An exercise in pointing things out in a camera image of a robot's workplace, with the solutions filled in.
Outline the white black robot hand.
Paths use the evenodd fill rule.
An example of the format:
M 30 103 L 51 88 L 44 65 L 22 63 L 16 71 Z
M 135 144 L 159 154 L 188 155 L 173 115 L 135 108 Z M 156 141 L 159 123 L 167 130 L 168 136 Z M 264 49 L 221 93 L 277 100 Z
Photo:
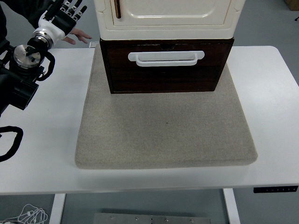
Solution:
M 40 17 L 34 37 L 45 40 L 48 48 L 52 48 L 57 41 L 63 40 L 75 28 L 87 10 L 87 6 L 81 4 L 81 0 L 54 1 Z

